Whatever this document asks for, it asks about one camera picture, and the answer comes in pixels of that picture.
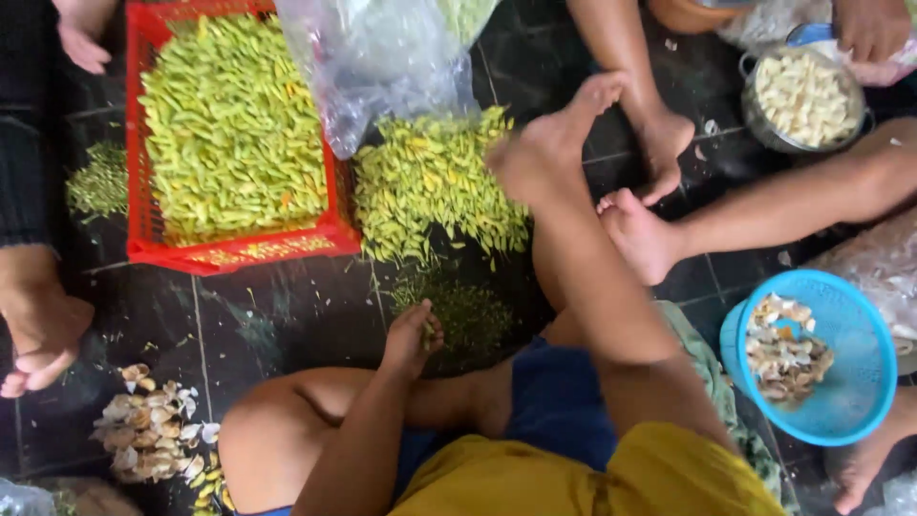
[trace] yellow shirt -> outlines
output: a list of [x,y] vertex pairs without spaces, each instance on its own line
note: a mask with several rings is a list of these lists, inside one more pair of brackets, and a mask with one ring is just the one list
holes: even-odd
[[746,462],[670,423],[635,426],[607,473],[516,441],[458,439],[425,462],[391,516],[771,516]]

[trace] red plastic crate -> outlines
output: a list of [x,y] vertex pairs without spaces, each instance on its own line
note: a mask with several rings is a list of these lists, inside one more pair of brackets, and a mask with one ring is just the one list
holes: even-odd
[[149,135],[140,73],[155,65],[157,49],[172,32],[167,23],[200,16],[276,12],[271,0],[191,0],[169,4],[127,5],[127,257],[131,262],[156,264],[194,275],[231,273],[245,265],[265,264],[316,254],[359,252],[360,235],[353,227],[350,170],[322,141],[328,209],[313,228],[279,231],[193,245],[170,247],[162,238],[163,223],[152,197],[153,174],[144,139]]

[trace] black pants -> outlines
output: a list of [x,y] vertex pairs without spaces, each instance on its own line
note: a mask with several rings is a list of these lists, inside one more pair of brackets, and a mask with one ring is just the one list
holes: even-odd
[[63,58],[56,18],[50,0],[4,2],[0,11],[0,247],[52,245],[49,150],[39,128]]

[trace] blue plastic basket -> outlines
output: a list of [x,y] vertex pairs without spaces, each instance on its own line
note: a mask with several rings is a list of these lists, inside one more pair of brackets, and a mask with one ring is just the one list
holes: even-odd
[[[765,400],[748,369],[746,325],[754,307],[772,292],[811,308],[813,333],[834,351],[824,381],[794,410]],[[791,324],[798,332],[799,325]],[[869,435],[889,411],[898,383],[891,335],[878,310],[845,280],[821,271],[789,271],[761,284],[726,316],[720,350],[735,385],[774,424],[819,446],[843,446]]]

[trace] green cloth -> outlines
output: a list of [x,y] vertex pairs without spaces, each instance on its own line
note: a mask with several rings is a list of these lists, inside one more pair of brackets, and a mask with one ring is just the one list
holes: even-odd
[[765,487],[774,494],[776,499],[780,500],[784,508],[788,508],[792,502],[785,501],[781,497],[780,465],[764,445],[761,436],[755,430],[748,428],[739,419],[735,411],[735,394],[726,382],[721,372],[720,363],[716,360],[713,350],[710,349],[703,337],[694,330],[694,327],[691,326],[691,323],[688,322],[688,319],[685,318],[677,306],[670,301],[658,301],[657,305],[665,314],[668,325],[678,335],[681,345],[691,356],[694,370],[703,379],[707,395],[713,401],[716,413],[720,416],[720,421],[726,425],[729,435],[735,440],[739,450],[745,455],[746,461],[755,470],[755,473],[764,481]]

